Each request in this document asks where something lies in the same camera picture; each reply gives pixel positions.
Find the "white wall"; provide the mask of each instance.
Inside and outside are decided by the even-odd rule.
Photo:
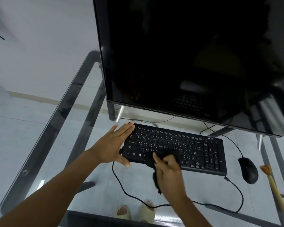
[[[0,85],[60,100],[99,50],[92,0],[0,0]]]

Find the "black monitor screen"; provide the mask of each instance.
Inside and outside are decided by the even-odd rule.
[[[284,136],[282,1],[94,5],[108,102]]]

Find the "forearm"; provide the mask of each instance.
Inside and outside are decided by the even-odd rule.
[[[179,199],[177,202],[171,204],[171,206],[186,227],[211,227],[210,223],[187,196]]]
[[[77,190],[99,165],[85,151],[67,168],[0,219],[0,226],[58,226]]]

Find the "floor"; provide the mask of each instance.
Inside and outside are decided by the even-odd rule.
[[[4,103],[0,105],[0,202],[55,108],[55,105],[47,103],[9,97],[6,97]],[[86,115],[86,110],[75,108],[71,110],[29,194],[37,189],[41,180],[45,180],[46,183],[64,168]],[[138,109],[127,109],[124,112],[126,118],[136,118],[139,115],[143,115],[150,121],[171,118],[168,115]],[[114,124],[113,121],[108,119],[106,103],[104,103],[86,148],[91,147]],[[159,127],[189,133],[199,133],[204,129],[204,125],[198,121],[178,117],[159,124]],[[227,136],[238,144],[243,155],[250,158],[256,166],[263,164],[261,154],[257,150],[255,134],[235,130],[228,133]],[[241,189],[244,195],[244,205],[240,213],[279,224],[266,175],[259,171],[257,183],[254,185],[245,183],[237,161],[240,157],[238,150],[228,139],[224,137],[222,139],[226,153],[227,176]],[[284,182],[273,156],[272,146],[269,143],[269,138],[265,137],[264,144],[276,183],[280,192],[284,194]],[[278,139],[278,144],[284,156],[284,137]],[[89,175],[86,181],[94,181],[96,186],[77,194],[70,204],[69,210],[114,216],[117,207],[127,204],[132,219],[137,219],[141,203],[123,193],[112,173],[111,166],[111,163],[103,163]],[[142,200],[152,200],[155,205],[167,203],[166,199],[159,195],[155,189],[152,169],[138,163],[132,163],[131,168],[127,169],[116,163],[114,170],[125,191],[129,194]],[[183,171],[183,177],[187,194],[191,199],[197,202],[216,204],[230,210],[237,210],[240,206],[239,192],[222,177],[188,171]],[[255,226],[200,205],[197,205],[197,207],[213,226]],[[158,208],[155,221],[157,224],[165,226],[183,226],[171,207]]]

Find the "beige slipper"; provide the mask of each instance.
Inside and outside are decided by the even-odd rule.
[[[120,206],[115,212],[115,217],[130,220],[129,208],[126,205]]]
[[[154,207],[154,204],[151,201],[146,201],[146,204],[149,206]],[[149,224],[152,224],[155,220],[155,210],[152,208],[147,207],[146,205],[142,205],[139,213],[139,220],[142,222],[147,222]]]

